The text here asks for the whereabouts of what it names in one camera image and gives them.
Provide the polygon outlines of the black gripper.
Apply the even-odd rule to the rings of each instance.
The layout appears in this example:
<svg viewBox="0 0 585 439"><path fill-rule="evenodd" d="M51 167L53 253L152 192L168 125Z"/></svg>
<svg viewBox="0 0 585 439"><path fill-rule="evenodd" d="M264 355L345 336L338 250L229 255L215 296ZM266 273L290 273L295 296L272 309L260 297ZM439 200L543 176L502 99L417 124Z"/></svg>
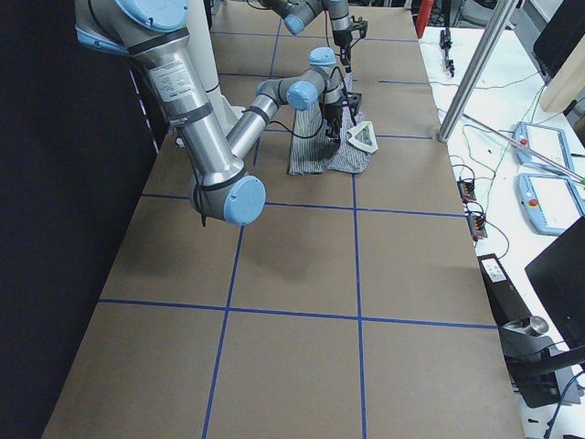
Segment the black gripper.
<svg viewBox="0 0 585 439"><path fill-rule="evenodd" d="M325 123L325 136L339 142L345 130L344 104L326 103L322 105L322 115Z"/></svg>
<svg viewBox="0 0 585 439"><path fill-rule="evenodd" d="M346 73L352 72L352 64L351 64L351 44L347 43L344 45L340 45L339 49L339 58L341 64L343 65Z"/></svg>

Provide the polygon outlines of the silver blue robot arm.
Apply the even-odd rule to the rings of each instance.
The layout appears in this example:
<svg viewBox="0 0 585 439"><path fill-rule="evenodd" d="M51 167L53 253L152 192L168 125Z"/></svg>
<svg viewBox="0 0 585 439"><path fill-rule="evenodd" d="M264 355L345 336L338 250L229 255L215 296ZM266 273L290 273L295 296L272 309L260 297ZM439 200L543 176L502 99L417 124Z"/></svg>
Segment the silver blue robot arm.
<svg viewBox="0 0 585 439"><path fill-rule="evenodd" d="M351 50L354 34L359 33L363 38L367 34L367 22L356 19L349 12L347 1L329 0L260 0L264 8L275 12L284 22L289 32L296 36L301 34L319 15L326 12L333 32L333 40L338 47L335 53L344 66L346 73L352 71Z"/></svg>
<svg viewBox="0 0 585 439"><path fill-rule="evenodd" d="M265 186L243 159L283 105L296 111L339 102L346 57L320 47L296 77L262 82L252 104L235 114L220 95L201 1L78 1L79 43L132 61L179 133L193 167L190 200L202 219L244 226L263 211Z"/></svg>

